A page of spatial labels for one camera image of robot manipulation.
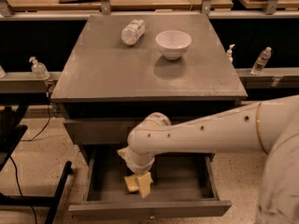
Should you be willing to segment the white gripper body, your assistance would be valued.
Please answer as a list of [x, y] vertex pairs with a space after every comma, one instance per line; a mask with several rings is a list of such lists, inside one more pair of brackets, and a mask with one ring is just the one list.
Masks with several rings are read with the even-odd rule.
[[125, 161], [128, 168], [135, 174], [144, 174], [148, 172], [155, 161], [155, 158], [149, 153], [139, 154], [130, 147], [124, 151]]

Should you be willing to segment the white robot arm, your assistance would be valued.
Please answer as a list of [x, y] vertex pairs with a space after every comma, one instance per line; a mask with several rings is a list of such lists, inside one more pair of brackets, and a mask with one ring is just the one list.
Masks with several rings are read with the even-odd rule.
[[299, 96], [256, 102], [173, 125], [152, 113], [118, 151], [135, 175], [168, 152], [251, 152], [268, 155], [255, 224], [299, 224]]

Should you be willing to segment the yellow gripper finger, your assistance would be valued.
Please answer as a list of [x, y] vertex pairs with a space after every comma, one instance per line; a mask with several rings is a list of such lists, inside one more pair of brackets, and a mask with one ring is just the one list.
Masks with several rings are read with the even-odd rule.
[[152, 184], [151, 173], [147, 172], [142, 175], [138, 175], [136, 178], [139, 193], [143, 199], [150, 194], [150, 185]]
[[119, 154], [119, 156], [122, 158], [122, 159], [126, 159], [127, 158], [127, 155], [126, 155], [126, 150], [127, 148], [124, 147], [124, 148], [121, 148], [117, 151], [117, 153]]

